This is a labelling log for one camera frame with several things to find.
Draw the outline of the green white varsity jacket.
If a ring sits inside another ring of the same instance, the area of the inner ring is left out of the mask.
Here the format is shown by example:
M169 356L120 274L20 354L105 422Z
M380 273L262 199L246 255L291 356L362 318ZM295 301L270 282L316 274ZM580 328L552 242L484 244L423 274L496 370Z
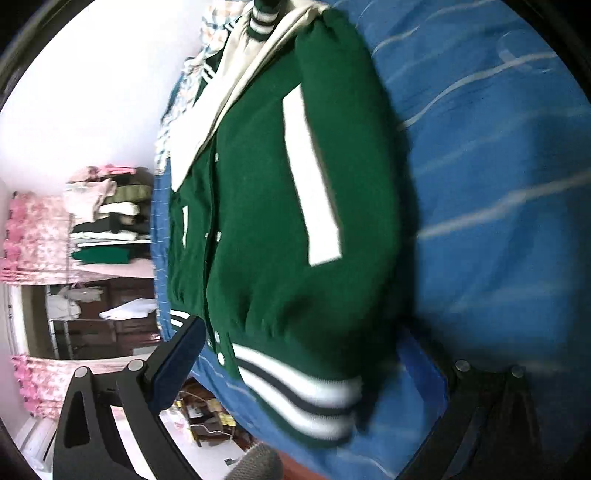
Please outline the green white varsity jacket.
M396 317L403 242L390 102L362 37L318 1L252 1L171 125L170 322L280 428L353 434L361 344Z

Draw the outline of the stack of folded clothes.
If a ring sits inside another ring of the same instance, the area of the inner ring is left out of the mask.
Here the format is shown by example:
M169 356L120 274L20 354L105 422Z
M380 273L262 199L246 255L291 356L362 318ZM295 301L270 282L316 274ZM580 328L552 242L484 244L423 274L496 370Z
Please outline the stack of folded clothes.
M141 277L151 260L154 177L143 167L87 166L62 193L71 257L86 271Z

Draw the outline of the dark wooden cabinet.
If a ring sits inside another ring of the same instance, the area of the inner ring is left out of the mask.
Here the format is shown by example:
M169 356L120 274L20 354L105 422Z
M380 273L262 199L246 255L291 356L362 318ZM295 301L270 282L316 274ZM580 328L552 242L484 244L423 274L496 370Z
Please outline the dark wooden cabinet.
M61 360L123 357L153 349L160 342L153 312L122 320L100 317L130 301L153 297L153 281L136 278L13 289L13 304L22 309L26 353Z

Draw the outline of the cluttered items on floor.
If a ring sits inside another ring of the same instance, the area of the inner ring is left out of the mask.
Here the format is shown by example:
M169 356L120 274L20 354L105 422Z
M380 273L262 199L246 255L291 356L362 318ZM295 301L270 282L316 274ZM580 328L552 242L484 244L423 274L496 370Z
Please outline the cluttered items on floor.
M217 446L226 441L235 442L242 450L252 446L252 435L197 380L189 378L184 382L174 406L183 413L198 447Z

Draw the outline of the white cloth on cabinet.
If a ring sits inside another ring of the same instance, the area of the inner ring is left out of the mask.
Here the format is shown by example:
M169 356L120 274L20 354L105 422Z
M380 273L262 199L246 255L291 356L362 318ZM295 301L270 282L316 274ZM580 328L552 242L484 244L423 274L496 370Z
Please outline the white cloth on cabinet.
M138 298L99 313L103 320L124 321L147 318L157 309L155 299Z

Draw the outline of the grey fuzzy sleeve cuff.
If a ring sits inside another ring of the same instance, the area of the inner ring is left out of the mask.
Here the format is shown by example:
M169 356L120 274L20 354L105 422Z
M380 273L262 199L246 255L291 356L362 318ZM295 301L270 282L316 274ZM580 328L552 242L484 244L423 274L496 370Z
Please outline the grey fuzzy sleeve cuff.
M257 443L238 460L225 480L281 480L283 462L266 443Z

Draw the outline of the pink floral curtain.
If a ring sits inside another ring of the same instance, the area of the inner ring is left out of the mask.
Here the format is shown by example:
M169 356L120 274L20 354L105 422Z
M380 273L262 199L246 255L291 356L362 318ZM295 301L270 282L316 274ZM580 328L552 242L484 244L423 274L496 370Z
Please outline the pink floral curtain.
M70 215L59 195L17 194L9 202L10 215L1 252L1 281L9 285L83 284L113 278L154 277L149 259L127 264L83 264L71 257ZM71 363L57 367L49 360L17 355L12 359L21 382L25 408L38 418L56 420Z

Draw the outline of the blue striped bed sheet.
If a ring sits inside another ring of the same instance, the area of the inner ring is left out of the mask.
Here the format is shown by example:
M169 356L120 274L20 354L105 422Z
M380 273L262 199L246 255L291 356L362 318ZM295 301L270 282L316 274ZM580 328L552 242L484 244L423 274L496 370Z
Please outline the blue striped bed sheet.
M211 352L184 376L256 438L328 479L397 479L436 425L434 359L524 369L527 479L590 475L590 51L556 1L341 1L397 115L418 201L427 346L383 367L367 428L335 449L273 425Z

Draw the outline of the plaid checkered blanket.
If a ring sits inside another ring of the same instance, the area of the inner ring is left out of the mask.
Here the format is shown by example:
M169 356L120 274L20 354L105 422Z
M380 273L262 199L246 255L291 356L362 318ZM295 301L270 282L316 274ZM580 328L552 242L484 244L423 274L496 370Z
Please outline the plaid checkered blanket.
M183 62L180 76L174 85L166 110L160 121L159 131L154 143L154 174L162 176L169 158L167 146L171 127L195 101L202 84L211 78L211 68L205 62L224 48L229 34L235 27L245 9L252 1L206 1L197 22L197 54L187 57Z

